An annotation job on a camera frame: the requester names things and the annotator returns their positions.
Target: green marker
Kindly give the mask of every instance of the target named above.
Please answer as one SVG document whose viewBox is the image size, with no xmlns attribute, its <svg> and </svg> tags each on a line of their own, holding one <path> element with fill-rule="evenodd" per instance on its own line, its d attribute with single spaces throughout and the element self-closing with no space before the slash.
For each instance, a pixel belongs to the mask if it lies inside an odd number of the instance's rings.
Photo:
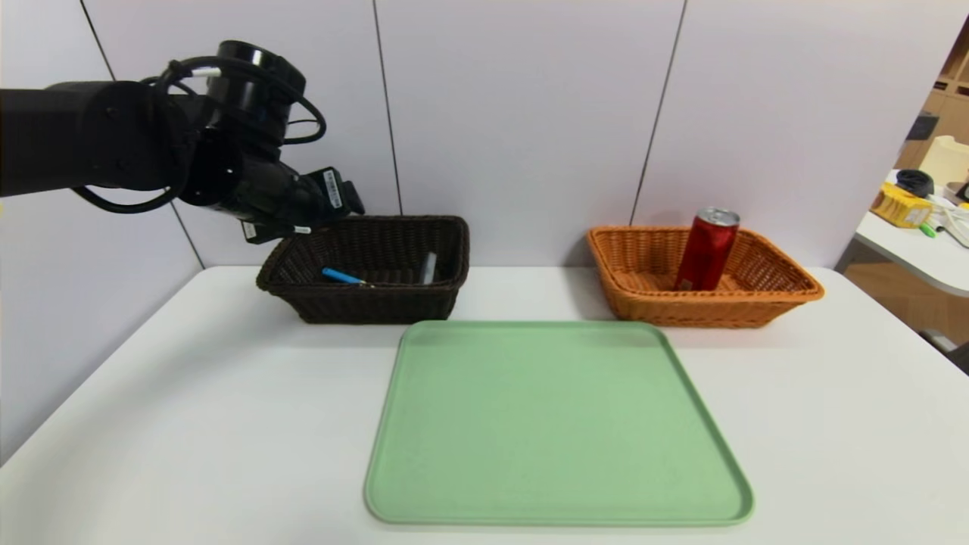
<svg viewBox="0 0 969 545">
<path fill-rule="evenodd" d="M 925 235 L 930 239 L 935 238 L 935 229 L 932 229 L 932 226 L 930 226 L 927 223 L 923 223 L 922 225 L 920 225 L 919 231 L 922 231 L 923 233 L 925 233 Z"/>
</svg>

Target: green tray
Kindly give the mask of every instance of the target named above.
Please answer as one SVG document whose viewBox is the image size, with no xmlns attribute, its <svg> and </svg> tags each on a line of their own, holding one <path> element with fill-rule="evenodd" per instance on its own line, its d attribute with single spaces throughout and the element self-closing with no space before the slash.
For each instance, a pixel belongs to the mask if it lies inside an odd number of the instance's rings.
<svg viewBox="0 0 969 545">
<path fill-rule="evenodd" d="M 365 492 L 388 523 L 717 526 L 750 486 L 655 328 L 421 322 Z"/>
</svg>

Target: blue marker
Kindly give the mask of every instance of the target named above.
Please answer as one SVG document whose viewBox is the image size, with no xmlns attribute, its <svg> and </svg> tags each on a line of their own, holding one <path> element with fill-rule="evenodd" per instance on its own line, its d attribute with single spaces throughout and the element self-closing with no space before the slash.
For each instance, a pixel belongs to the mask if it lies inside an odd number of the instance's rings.
<svg viewBox="0 0 969 545">
<path fill-rule="evenodd" d="M 323 268 L 323 276 L 332 278 L 334 280 L 339 280 L 341 282 L 346 282 L 348 284 L 364 284 L 364 285 L 366 285 L 366 282 L 364 282 L 363 280 L 360 280 L 359 278 L 357 278 L 355 276 L 350 276 L 349 274 L 346 274 L 344 272 L 335 271 L 335 270 L 333 270 L 333 269 L 331 269 L 329 267 L 324 267 Z"/>
</svg>

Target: table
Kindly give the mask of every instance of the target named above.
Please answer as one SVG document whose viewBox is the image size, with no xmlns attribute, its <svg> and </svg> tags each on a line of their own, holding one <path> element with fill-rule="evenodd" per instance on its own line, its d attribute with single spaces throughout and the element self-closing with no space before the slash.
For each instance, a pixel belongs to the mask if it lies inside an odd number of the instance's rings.
<svg viewBox="0 0 969 545">
<path fill-rule="evenodd" d="M 395 527 L 362 483 L 397 326 L 201 272 L 0 468 L 4 543 L 969 542 L 969 378 L 841 275 L 760 330 L 667 329 L 756 496 L 711 529 Z M 454 319 L 610 319 L 594 271 L 474 268 Z"/>
<path fill-rule="evenodd" d="M 854 241 L 894 261 L 930 285 L 958 297 L 969 297 L 969 249 L 950 235 L 931 239 L 918 229 L 899 229 L 866 212 Z M 854 259 L 849 246 L 836 267 L 843 272 Z"/>
</svg>

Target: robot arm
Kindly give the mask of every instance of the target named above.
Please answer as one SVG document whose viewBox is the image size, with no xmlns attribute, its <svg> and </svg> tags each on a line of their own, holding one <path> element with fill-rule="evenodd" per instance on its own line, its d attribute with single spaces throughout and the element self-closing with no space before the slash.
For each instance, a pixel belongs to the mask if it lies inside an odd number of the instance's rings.
<svg viewBox="0 0 969 545">
<path fill-rule="evenodd" d="M 198 95 L 181 81 L 208 78 Z M 138 213 L 179 198 L 229 213 L 253 243 L 364 213 L 353 183 L 334 168 L 300 175 L 280 147 L 319 140 L 320 112 L 306 80 L 283 57 L 243 42 L 212 57 L 173 61 L 157 78 L 0 90 L 0 196 L 71 188 L 98 208 Z M 172 86 L 187 92 L 170 95 Z M 315 117 L 315 134 L 286 139 L 290 107 Z M 111 203 L 87 185 L 167 188 L 145 203 Z"/>
</svg>

